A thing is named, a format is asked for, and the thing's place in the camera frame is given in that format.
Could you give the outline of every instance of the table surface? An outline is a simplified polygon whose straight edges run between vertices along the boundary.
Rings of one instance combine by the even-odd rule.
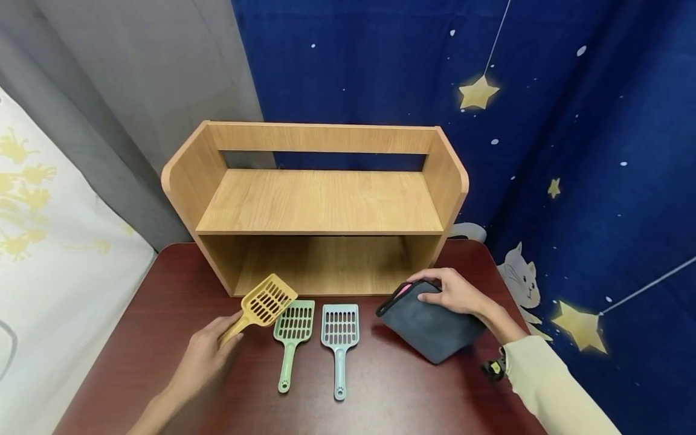
[[[488,250],[450,240],[438,267],[454,267],[523,324]],[[543,434],[509,382],[480,371],[498,355],[486,332],[440,365],[415,353],[374,315],[384,296],[316,298],[357,303],[361,341],[348,351],[347,398],[333,399],[333,352],[319,339],[296,351],[292,387],[278,392],[283,345],[272,328],[250,326],[222,391],[202,406],[191,434]],[[55,434],[124,434],[174,373],[189,338],[239,309],[195,244],[174,244],[155,260]]]

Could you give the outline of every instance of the yellow litter scoop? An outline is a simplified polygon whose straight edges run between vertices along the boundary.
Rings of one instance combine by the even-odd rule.
[[[242,317],[218,338],[223,346],[249,324],[270,326],[297,299],[297,293],[276,274],[270,274],[242,299]]]

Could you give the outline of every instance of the wooden desk shelf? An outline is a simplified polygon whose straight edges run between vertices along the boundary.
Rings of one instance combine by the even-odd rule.
[[[426,155],[421,172],[229,169],[221,151]],[[440,127],[204,121],[162,186],[230,296],[389,294],[438,257],[468,191]]]

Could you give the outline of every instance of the yellow star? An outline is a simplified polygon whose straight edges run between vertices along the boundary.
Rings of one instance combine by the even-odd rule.
[[[561,194],[561,189],[558,186],[558,184],[561,183],[560,178],[554,178],[551,180],[551,184],[548,186],[548,191],[547,193],[551,195],[551,198],[556,199],[557,195]]]
[[[568,331],[579,350],[592,346],[606,354],[607,349],[599,337],[599,332],[597,332],[599,316],[582,313],[563,301],[558,302],[561,305],[561,315],[551,321]]]
[[[477,106],[485,109],[488,104],[488,99],[500,88],[490,86],[486,80],[486,76],[482,75],[473,85],[460,86],[459,92],[464,97],[461,101],[460,109],[465,109],[469,106]]]

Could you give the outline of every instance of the cream sleeve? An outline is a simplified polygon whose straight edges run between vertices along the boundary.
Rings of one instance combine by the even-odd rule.
[[[512,390],[550,435],[611,435],[619,430],[535,335],[503,346]]]

